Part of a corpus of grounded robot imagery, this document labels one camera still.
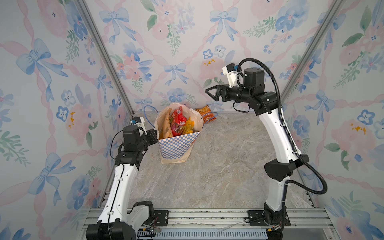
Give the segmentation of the blue checkered paper bag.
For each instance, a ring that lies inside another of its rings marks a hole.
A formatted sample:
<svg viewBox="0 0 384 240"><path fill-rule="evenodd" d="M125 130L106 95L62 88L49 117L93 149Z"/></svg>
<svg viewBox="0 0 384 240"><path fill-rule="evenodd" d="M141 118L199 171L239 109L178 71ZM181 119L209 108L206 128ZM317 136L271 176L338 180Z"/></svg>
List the blue checkered paper bag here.
<svg viewBox="0 0 384 240"><path fill-rule="evenodd" d="M177 137L167 138L160 140L160 130L158 127L158 122L162 111L167 109L172 109L171 114L178 107L183 108L183 115L188 119L191 118L194 124L194 132L188 135L180 135ZM184 163L191 154L193 145L197 140L198 136L203 130L204 121L201 115L196 111L196 109L188 108L185 105L179 103L172 103L165 107L162 111L158 112L158 116L153 123L150 123L155 130L157 130L157 137L159 139L159 151L162 164L176 164Z"/></svg>

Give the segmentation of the black mounting plate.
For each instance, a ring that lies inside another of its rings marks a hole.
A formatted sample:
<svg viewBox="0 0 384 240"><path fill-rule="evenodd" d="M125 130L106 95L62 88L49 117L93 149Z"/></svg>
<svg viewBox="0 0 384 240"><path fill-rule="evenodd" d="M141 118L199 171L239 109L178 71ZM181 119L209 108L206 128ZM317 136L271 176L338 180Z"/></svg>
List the black mounting plate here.
<svg viewBox="0 0 384 240"><path fill-rule="evenodd" d="M291 222L286 210L269 212L264 210L249 210L244 222L252 227L276 227L284 223L285 227L290 226Z"/></svg>
<svg viewBox="0 0 384 240"><path fill-rule="evenodd" d="M145 227L167 227L169 222L168 210L150 210L149 217L142 226Z"/></svg>

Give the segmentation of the tan potato chips pouch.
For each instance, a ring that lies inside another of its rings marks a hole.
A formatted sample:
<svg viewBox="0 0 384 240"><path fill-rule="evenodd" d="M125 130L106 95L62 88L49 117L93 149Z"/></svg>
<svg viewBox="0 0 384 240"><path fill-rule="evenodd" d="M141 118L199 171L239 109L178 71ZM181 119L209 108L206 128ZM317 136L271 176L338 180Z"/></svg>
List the tan potato chips pouch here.
<svg viewBox="0 0 384 240"><path fill-rule="evenodd" d="M162 114L160 116L158 122L158 127L160 130L160 140L173 137L170 121L171 111L172 109L164 110L162 111Z"/></svg>

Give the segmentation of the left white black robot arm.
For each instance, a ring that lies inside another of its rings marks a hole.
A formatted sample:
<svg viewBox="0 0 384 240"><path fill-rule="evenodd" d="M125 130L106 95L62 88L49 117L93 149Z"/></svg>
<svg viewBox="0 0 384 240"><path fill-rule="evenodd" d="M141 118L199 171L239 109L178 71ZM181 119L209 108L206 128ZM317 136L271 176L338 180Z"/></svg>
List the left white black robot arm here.
<svg viewBox="0 0 384 240"><path fill-rule="evenodd" d="M130 125L123 129L123 142L115 158L115 174L106 205L97 223L88 225L88 240L135 240L144 227L155 223L152 202L128 203L134 181L149 146L158 143L155 129L145 130L142 126Z"/></svg>

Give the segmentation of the left aluminium corner post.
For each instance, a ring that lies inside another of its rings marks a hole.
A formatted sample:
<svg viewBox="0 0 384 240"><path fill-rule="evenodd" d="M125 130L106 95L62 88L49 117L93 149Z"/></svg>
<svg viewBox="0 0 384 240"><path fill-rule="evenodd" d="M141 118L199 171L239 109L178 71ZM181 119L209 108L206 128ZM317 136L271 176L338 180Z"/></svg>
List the left aluminium corner post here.
<svg viewBox="0 0 384 240"><path fill-rule="evenodd" d="M101 59L104 62L106 69L108 73L110 74L113 83L115 84L117 88L117 92L120 94L122 98L122 102L124 104L124 107L129 112L129 115L132 117L135 112L129 102L129 99L127 97L127 94L125 93L125 90L123 88L123 84L120 81L120 78L117 75L117 71L113 67L113 62L108 54L107 48L102 40L102 36L100 35L100 32L96 26L96 23L92 17L92 14L87 6L86 1L83 0L74 0L74 3L76 7L79 9L80 15L83 17L85 21L85 25L90 31L90 35L93 38L95 42L95 46L101 55Z"/></svg>

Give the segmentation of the right aluminium corner post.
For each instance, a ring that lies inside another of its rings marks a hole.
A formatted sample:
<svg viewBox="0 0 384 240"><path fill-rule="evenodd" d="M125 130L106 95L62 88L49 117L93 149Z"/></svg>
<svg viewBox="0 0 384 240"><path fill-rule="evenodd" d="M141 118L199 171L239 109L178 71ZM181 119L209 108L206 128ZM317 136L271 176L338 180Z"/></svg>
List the right aluminium corner post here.
<svg viewBox="0 0 384 240"><path fill-rule="evenodd" d="M323 21L317 27L315 34L313 35L312 40L307 45L306 50L304 51L301 60L298 63L296 70L293 71L288 83L286 84L284 90L281 92L281 102L283 103L290 92L294 88L297 80L299 79L302 72L305 70L308 62L311 60L312 56L315 54L319 44L326 37L326 34L331 27L333 21L339 14L341 7L343 6L345 1L336 0L331 1L328 11L325 13L323 17Z"/></svg>

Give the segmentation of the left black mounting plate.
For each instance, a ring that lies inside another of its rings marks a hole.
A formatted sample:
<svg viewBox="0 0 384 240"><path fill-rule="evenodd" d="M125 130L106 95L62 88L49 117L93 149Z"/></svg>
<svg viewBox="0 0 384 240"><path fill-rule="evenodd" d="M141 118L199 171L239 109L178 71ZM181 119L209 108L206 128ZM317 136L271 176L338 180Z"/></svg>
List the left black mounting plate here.
<svg viewBox="0 0 384 240"><path fill-rule="evenodd" d="M149 217L142 226L145 227L167 227L169 222L168 210L150 210Z"/></svg>

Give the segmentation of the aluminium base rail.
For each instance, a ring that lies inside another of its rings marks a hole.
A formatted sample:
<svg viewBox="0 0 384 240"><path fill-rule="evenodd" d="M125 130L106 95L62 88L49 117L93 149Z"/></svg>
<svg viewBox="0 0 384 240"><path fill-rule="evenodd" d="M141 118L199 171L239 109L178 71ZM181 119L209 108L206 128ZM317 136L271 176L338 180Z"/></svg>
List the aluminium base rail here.
<svg viewBox="0 0 384 240"><path fill-rule="evenodd" d="M291 225L280 234L270 227L244 222L249 210L261 209L157 209L168 210L167 227L144 227L139 240L339 240L325 209L287 209Z"/></svg>

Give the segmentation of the orange corn chips packet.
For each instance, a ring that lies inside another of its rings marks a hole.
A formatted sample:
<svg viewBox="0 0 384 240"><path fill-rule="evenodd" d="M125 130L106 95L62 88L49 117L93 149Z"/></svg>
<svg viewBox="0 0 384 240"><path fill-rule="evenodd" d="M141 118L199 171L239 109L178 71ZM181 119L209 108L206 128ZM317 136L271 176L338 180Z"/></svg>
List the orange corn chips packet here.
<svg viewBox="0 0 384 240"><path fill-rule="evenodd" d="M202 107L202 108L197 108L196 111L201 115L204 124L207 124L209 122L212 122L216 120L215 114L211 111L210 107L208 105Z"/></svg>

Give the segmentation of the red fruit candy bag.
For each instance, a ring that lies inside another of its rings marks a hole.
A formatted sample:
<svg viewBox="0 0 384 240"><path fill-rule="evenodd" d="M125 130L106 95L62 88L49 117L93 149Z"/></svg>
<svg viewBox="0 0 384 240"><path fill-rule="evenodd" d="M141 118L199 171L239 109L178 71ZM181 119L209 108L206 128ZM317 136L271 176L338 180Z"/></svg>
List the red fruit candy bag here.
<svg viewBox="0 0 384 240"><path fill-rule="evenodd" d="M178 107L170 116L170 126L173 137L183 134L187 118L183 115L183 108Z"/></svg>

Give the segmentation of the yellow mango candy bag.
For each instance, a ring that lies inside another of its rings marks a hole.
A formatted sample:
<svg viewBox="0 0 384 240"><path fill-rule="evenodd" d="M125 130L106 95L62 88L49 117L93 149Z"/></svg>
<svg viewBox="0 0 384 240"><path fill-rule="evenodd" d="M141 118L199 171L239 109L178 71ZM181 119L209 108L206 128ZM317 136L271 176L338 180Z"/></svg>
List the yellow mango candy bag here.
<svg viewBox="0 0 384 240"><path fill-rule="evenodd" d="M194 132L194 124L195 122L191 120L191 118L188 118L184 128L183 128L183 135L192 134Z"/></svg>

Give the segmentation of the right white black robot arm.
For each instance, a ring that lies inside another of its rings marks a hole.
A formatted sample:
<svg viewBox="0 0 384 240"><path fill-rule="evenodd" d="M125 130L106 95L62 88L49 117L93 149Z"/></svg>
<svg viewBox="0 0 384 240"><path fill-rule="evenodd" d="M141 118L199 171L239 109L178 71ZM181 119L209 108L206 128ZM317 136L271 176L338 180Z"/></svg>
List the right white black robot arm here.
<svg viewBox="0 0 384 240"><path fill-rule="evenodd" d="M290 133L284 130L279 118L278 95L265 91L265 72L260 68L245 69L243 84L238 83L241 73L235 64L223 67L223 74L229 83L208 88L206 93L216 102L247 103L264 124L276 152L276 158L265 164L265 172L269 177L269 193L263 215L255 220L248 219L248 222L255 224L264 221L268 226L283 227L287 220L287 181L302 163L293 150L296 144L290 143Z"/></svg>

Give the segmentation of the aluminium corner post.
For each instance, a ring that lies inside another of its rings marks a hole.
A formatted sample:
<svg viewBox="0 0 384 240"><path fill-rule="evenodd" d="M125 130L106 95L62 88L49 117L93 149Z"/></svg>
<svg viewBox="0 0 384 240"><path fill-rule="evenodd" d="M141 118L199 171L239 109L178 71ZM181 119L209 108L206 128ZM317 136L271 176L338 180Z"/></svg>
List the aluminium corner post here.
<svg viewBox="0 0 384 240"><path fill-rule="evenodd" d="M129 112L129 115L132 117L135 112L129 102L129 99L127 97L127 94L125 93L125 90L123 88L123 84L120 81L120 78L117 75L117 71L113 67L113 62L108 54L107 48L102 40L102 36L100 35L100 32L96 26L96 23L92 17L92 14L87 6L86 1L83 0L74 0L74 3L76 7L79 9L80 15L83 17L85 21L85 25L90 31L90 35L93 38L95 42L95 46L101 55L101 59L104 62L106 69L108 73L110 74L113 83L115 84L117 88L117 92L120 94L122 98L122 102L124 104L124 107Z"/></svg>
<svg viewBox="0 0 384 240"><path fill-rule="evenodd" d="M333 21L339 14L341 7L343 6L345 1L336 0L331 1L328 11L325 13L323 17L323 21L317 27L315 34L313 35L312 40L307 45L306 50L304 51L301 60L298 63L296 70L293 71L288 83L286 84L284 90L281 92L281 102L283 103L290 92L294 88L297 80L299 79L302 72L305 70L308 62L311 60L312 56L315 54L319 44L326 37L326 34L331 27Z"/></svg>

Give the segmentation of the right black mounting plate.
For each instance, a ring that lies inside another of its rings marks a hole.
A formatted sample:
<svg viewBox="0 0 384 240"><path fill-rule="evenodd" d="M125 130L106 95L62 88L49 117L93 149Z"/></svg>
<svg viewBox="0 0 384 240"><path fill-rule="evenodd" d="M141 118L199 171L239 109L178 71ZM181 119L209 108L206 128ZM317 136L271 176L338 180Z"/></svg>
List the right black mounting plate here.
<svg viewBox="0 0 384 240"><path fill-rule="evenodd" d="M284 223L285 227L290 226L291 222L286 210L269 212L264 210L249 210L244 222L252 227L276 227Z"/></svg>

